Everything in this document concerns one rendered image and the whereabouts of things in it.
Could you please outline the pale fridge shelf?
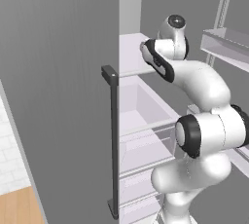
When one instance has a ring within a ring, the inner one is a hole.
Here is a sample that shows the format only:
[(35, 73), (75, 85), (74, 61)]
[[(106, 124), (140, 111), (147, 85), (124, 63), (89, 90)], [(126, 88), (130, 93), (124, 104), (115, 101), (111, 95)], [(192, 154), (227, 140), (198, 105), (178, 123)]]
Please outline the pale fridge shelf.
[(119, 76), (154, 73), (152, 66), (148, 65), (140, 52), (140, 44), (148, 40), (142, 33), (123, 34), (119, 39)]

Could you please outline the grey fridge door with rail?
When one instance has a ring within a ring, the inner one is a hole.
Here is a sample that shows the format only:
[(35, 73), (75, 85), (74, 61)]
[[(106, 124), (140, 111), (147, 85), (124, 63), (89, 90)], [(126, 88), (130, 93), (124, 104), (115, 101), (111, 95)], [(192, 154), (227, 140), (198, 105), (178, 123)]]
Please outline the grey fridge door with rail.
[[(249, 35), (249, 0), (222, 0), (212, 29), (224, 27)], [(207, 63), (229, 84), (231, 102), (249, 115), (249, 73), (210, 54)], [(227, 154), (231, 175), (194, 201), (192, 211), (198, 224), (249, 224), (249, 145)]]

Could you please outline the clear door shelf bin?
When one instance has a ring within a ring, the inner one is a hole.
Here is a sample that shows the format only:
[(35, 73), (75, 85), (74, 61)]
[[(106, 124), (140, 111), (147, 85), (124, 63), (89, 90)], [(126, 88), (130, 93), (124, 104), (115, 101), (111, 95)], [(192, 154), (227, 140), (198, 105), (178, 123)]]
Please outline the clear door shelf bin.
[(229, 28), (203, 31), (200, 48), (249, 73), (249, 35)]

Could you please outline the grey fridge body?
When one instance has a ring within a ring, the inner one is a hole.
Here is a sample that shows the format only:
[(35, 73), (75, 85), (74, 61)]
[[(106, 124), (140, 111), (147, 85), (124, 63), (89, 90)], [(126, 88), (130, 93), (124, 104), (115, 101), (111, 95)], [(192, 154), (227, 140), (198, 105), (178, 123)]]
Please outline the grey fridge body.
[[(178, 14), (187, 21), (187, 39), (190, 45), (188, 58), (204, 61), (206, 54), (200, 49), (201, 31), (213, 23), (215, 14), (212, 11), (217, 5), (218, 0), (120, 0), (120, 36), (142, 33), (155, 38), (162, 21), (171, 14)], [(151, 88), (179, 117), (187, 110), (190, 102), (182, 92), (169, 86), (156, 72), (122, 77), (120, 87), (128, 85)], [(155, 216), (153, 214), (141, 220), (151, 223)]]

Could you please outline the clear fridge drawer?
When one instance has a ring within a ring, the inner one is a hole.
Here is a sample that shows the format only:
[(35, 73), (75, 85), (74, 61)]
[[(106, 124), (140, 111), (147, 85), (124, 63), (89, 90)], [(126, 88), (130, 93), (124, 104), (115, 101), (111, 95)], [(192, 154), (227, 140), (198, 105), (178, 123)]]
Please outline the clear fridge drawer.
[(120, 87), (120, 176), (173, 158), (179, 115), (151, 88)]
[(151, 174), (155, 167), (169, 161), (171, 158), (159, 161), (120, 180), (119, 224), (134, 224), (160, 209), (161, 196), (152, 186)]

